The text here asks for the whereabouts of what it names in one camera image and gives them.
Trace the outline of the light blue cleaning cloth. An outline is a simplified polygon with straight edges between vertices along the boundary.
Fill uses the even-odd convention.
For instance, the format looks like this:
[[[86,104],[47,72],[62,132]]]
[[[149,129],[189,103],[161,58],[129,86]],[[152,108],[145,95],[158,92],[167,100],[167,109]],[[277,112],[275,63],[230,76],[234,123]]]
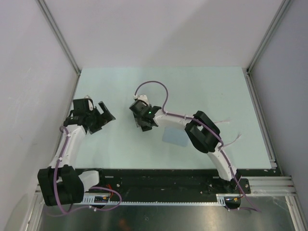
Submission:
[[[165,127],[162,141],[180,147],[186,147],[188,145],[189,139],[184,130],[172,127]]]

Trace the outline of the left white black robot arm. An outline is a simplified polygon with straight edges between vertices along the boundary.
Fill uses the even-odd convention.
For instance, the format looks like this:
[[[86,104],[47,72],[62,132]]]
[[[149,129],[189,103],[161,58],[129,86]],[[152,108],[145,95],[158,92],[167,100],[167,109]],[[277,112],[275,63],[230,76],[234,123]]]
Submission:
[[[106,188],[106,180],[97,170],[79,174],[75,168],[86,135],[115,120],[103,102],[98,105],[100,109],[90,97],[73,100],[73,109],[60,126],[63,136],[55,157],[47,168],[38,171],[38,183],[47,206],[77,204],[90,188],[98,193]]]

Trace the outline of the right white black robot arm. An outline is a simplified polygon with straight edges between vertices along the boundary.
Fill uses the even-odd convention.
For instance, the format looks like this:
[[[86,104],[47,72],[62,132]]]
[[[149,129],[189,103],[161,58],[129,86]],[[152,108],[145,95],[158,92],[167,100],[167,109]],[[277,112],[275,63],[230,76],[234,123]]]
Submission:
[[[178,115],[168,113],[162,107],[152,106],[143,100],[135,100],[129,109],[142,131],[149,131],[153,127],[184,130],[194,148],[207,154],[214,163],[218,176],[222,180],[223,190],[233,193],[240,188],[236,176],[237,168],[224,152],[220,130],[204,112],[197,111],[193,116]]]

